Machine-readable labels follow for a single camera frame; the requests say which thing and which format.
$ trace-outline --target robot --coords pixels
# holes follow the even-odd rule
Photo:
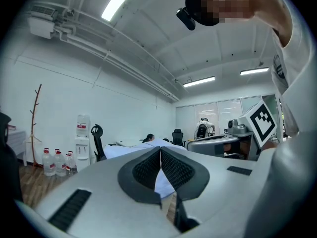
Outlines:
[[[207,118],[201,118],[197,123],[197,129],[195,131],[195,139],[204,138],[214,135],[214,125],[208,121]]]

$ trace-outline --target plastic water jug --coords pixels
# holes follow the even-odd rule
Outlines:
[[[54,162],[56,174],[60,177],[64,177],[66,175],[65,158],[59,149],[55,149],[55,152]]]
[[[48,148],[44,148],[44,154],[42,156],[42,163],[43,163],[44,174],[46,176],[51,177],[51,176],[55,175],[54,158],[50,154]]]
[[[72,151],[68,151],[66,154],[66,172],[69,177],[77,173],[77,166]]]

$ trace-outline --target table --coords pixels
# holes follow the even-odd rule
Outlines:
[[[133,147],[141,144],[142,142],[139,139],[124,139],[116,142],[117,145],[125,147]]]

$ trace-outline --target office chair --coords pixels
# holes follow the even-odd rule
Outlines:
[[[207,126],[205,124],[201,124],[198,127],[196,138],[204,138],[206,136]]]
[[[106,156],[103,150],[103,145],[101,143],[100,137],[103,135],[104,131],[98,124],[95,124],[94,127],[91,128],[90,133],[94,136],[94,141],[96,145],[97,153],[95,153],[97,162],[100,160],[106,160]]]
[[[183,135],[184,133],[182,133],[182,130],[180,129],[175,129],[174,132],[172,133],[173,136],[173,145],[181,145],[185,147],[185,142],[186,140],[183,140]]]

